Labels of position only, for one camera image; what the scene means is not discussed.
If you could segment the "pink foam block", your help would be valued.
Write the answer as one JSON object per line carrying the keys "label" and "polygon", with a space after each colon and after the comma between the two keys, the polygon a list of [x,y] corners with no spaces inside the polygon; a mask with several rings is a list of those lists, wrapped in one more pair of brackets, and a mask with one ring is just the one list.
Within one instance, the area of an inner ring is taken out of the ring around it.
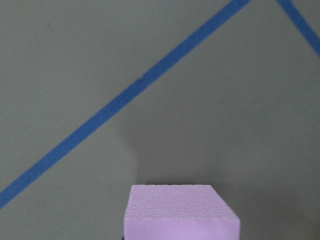
{"label": "pink foam block", "polygon": [[241,221],[210,185],[132,185],[126,240],[238,240]]}

